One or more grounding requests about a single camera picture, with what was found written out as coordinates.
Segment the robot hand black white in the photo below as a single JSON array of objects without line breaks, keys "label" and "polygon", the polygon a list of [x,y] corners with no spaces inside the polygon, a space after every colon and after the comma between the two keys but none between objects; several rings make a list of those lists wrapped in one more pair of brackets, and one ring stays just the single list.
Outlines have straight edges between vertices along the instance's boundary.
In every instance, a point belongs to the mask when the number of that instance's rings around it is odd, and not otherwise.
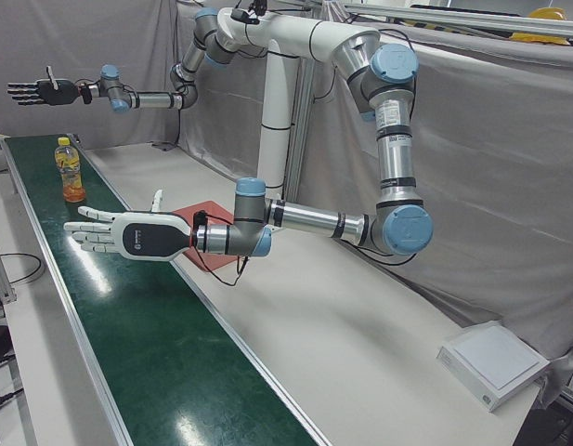
[{"label": "robot hand black white", "polygon": [[34,83],[8,83],[7,93],[19,105],[68,105],[77,100],[79,87],[67,79],[58,79],[50,65],[46,66],[46,79]]}]

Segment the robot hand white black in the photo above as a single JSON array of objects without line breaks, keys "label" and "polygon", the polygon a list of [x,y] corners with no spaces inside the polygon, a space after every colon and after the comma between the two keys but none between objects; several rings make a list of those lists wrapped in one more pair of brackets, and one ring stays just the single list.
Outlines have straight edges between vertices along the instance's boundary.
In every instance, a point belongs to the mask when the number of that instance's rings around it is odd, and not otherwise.
[{"label": "robot hand white black", "polygon": [[63,228],[84,251],[168,262],[192,246],[192,229],[182,216],[163,213],[162,200],[163,192],[157,190],[148,212],[113,213],[81,206],[78,213],[91,220],[66,222]]}]

